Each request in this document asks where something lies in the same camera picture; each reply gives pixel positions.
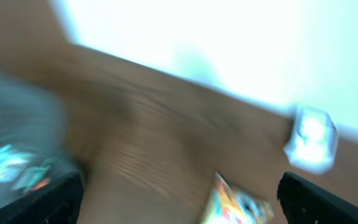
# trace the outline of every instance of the wood grain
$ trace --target wood grain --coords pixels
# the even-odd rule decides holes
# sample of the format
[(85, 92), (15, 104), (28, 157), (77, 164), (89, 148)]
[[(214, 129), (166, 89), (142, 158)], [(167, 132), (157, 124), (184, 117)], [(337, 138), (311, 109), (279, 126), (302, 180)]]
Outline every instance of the wood grain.
[(72, 77), (62, 86), (61, 79), (52, 83), (75, 118), (67, 148), (89, 174), (79, 223), (196, 223), (216, 170), (271, 201), (272, 223), (286, 223), (276, 191), (289, 170), (358, 206), (358, 145), (341, 139), (334, 168), (308, 174), (291, 167), (283, 153), (289, 119), (132, 62), (75, 49), (75, 58), (51, 63)]

